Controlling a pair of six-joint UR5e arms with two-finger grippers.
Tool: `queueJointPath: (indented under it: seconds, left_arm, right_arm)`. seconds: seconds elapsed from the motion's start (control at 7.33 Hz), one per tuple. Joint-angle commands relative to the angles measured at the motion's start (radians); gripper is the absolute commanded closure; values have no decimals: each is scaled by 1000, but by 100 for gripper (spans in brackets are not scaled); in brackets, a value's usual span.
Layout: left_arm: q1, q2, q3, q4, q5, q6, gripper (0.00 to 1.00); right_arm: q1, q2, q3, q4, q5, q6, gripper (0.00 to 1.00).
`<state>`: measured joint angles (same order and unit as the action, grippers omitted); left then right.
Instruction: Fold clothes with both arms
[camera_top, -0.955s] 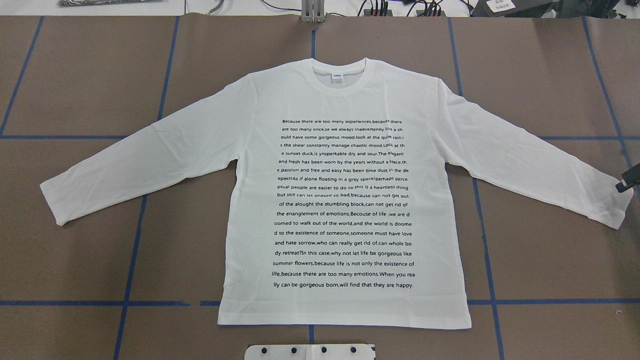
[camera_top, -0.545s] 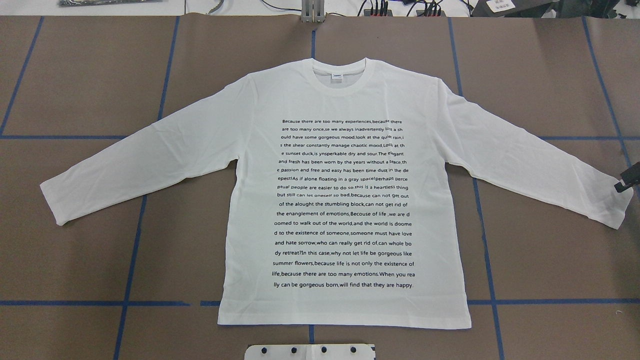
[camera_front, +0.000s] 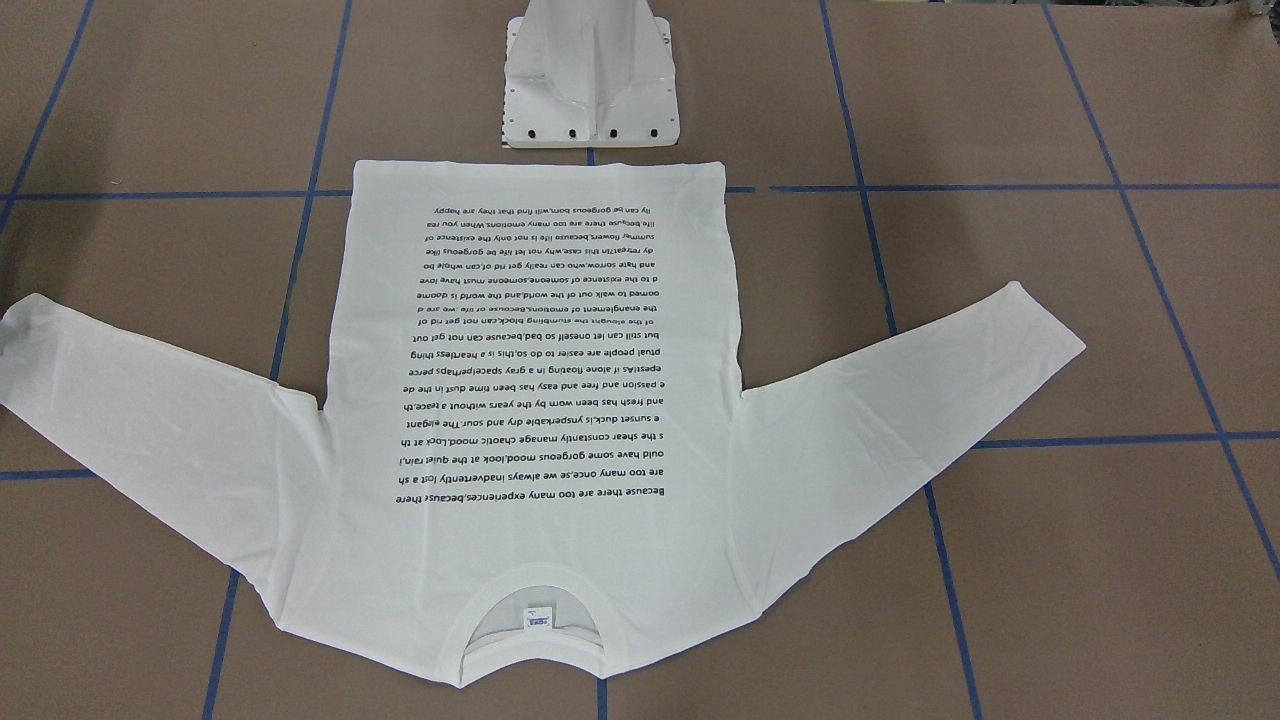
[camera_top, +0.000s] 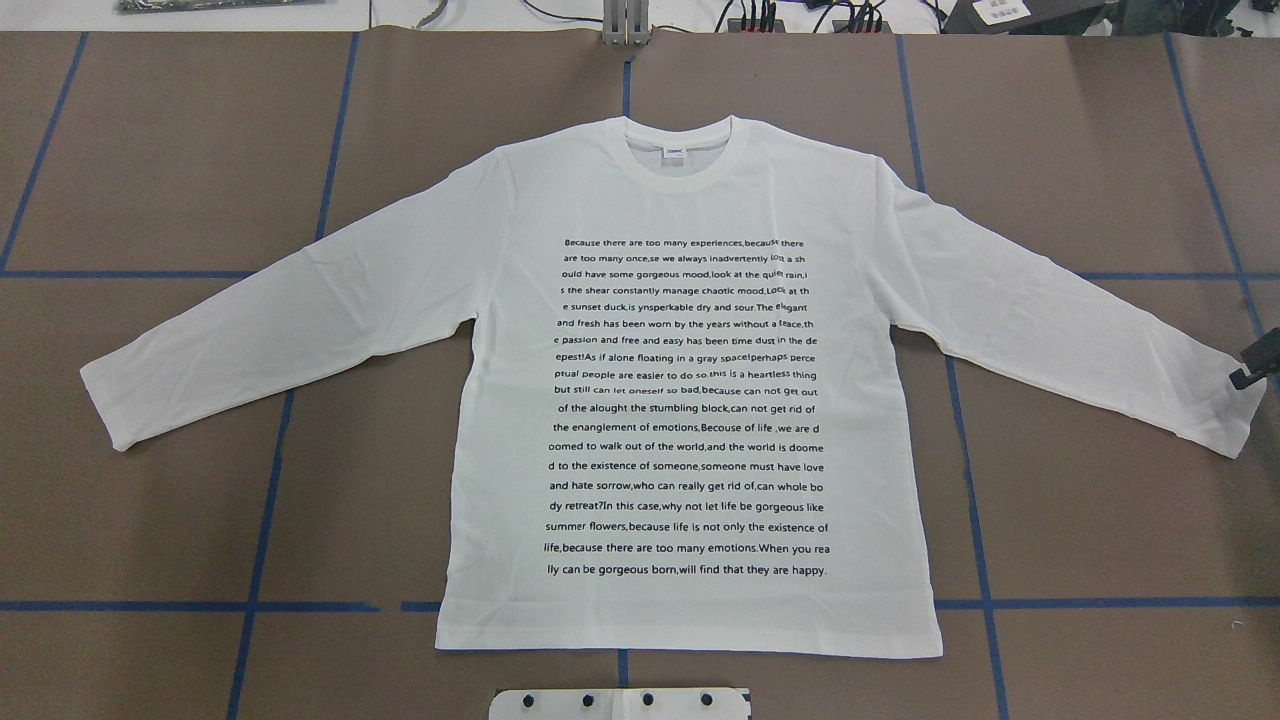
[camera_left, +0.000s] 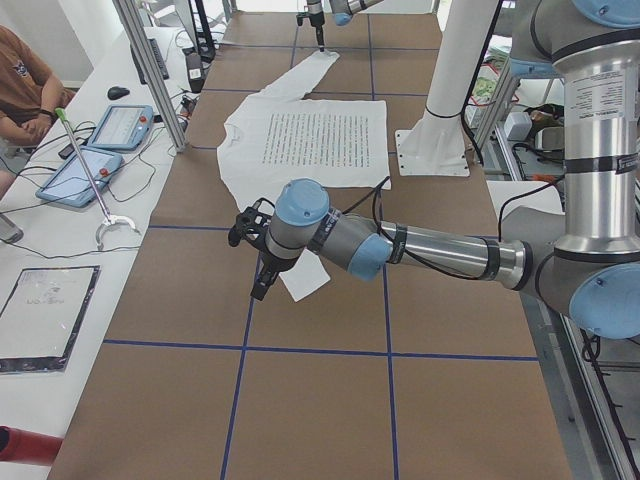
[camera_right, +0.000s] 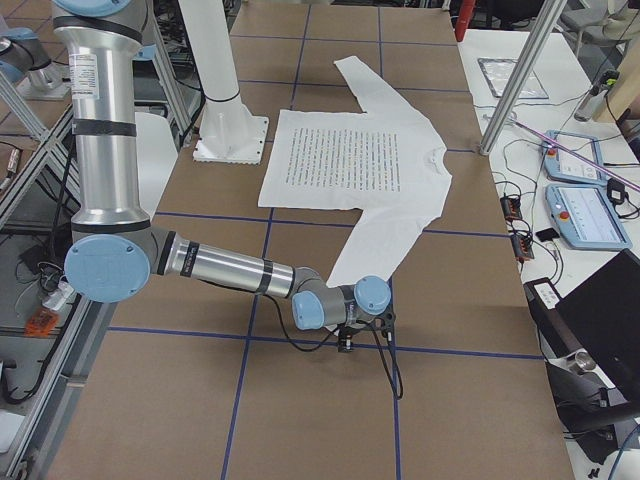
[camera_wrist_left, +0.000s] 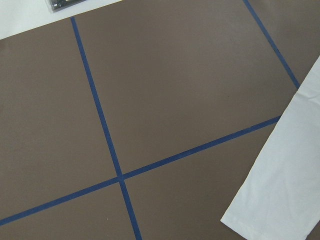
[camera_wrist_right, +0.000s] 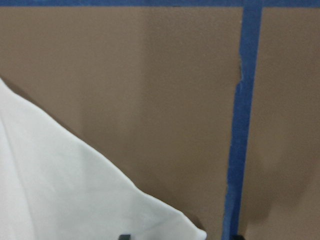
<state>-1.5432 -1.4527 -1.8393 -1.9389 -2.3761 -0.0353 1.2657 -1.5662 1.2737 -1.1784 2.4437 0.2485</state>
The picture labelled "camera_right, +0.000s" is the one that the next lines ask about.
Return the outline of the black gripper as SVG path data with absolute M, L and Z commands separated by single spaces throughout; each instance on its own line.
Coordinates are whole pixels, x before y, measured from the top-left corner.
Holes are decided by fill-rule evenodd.
M 392 341 L 395 336 L 395 312 L 392 308 L 387 308 L 378 315 L 359 312 L 357 316 L 338 324 L 334 334 L 342 341 L 353 338 L 361 331 L 379 332 L 386 340 Z

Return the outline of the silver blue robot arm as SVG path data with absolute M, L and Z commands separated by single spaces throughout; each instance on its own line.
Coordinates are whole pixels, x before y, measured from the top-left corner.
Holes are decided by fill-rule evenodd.
M 391 339 L 395 315 L 388 284 L 368 276 L 329 287 L 309 268 L 294 268 L 182 238 L 152 225 L 141 207 L 136 151 L 133 60 L 152 11 L 144 1 L 56 1 L 55 33 L 69 53 L 80 174 L 80 207 L 64 270 L 85 297 L 117 303 L 151 275 L 289 299 L 301 329 L 328 328 L 340 350 L 362 331 Z

